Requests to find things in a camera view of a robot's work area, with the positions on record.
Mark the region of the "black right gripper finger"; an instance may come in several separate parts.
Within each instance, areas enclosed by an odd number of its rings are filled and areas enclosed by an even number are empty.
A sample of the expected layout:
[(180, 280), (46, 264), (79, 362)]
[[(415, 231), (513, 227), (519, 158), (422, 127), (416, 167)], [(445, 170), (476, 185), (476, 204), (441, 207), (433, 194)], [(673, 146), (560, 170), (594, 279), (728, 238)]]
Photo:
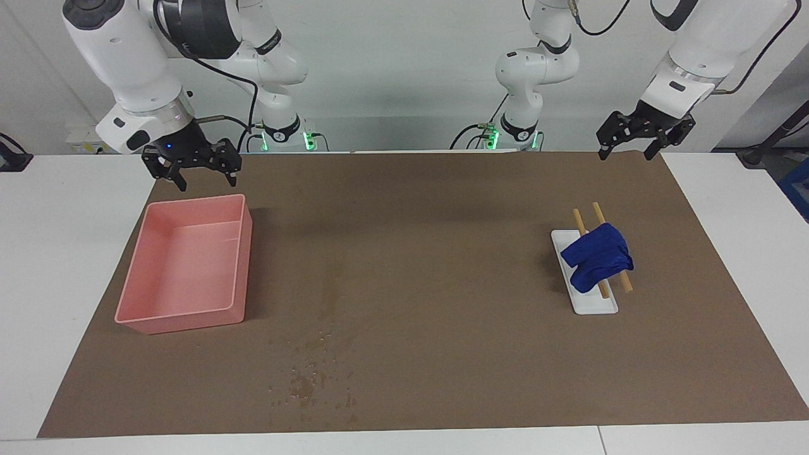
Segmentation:
[(166, 179), (167, 181), (173, 182), (180, 192), (187, 190), (187, 182), (184, 176), (181, 175), (179, 168), (175, 168), (174, 166), (151, 167), (151, 174), (154, 179)]
[(237, 173), (242, 167), (242, 157), (230, 140), (219, 141), (219, 172), (225, 175), (230, 187), (237, 185)]

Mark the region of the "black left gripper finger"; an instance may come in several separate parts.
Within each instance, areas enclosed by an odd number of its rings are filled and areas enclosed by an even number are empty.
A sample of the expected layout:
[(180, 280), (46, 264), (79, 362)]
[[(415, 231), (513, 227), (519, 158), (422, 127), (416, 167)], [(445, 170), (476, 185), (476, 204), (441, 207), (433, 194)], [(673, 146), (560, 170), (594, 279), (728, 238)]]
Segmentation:
[(668, 132), (659, 130), (655, 139), (650, 142), (650, 145), (644, 150), (644, 158), (647, 161), (652, 161), (660, 150), (670, 146), (679, 146), (679, 144), (682, 144), (682, 141), (687, 138), (694, 126), (694, 123), (680, 123), (671, 128)]
[(610, 153), (625, 142), (625, 126), (625, 123), (604, 123), (599, 127), (596, 133), (599, 141), (599, 159), (606, 161)]

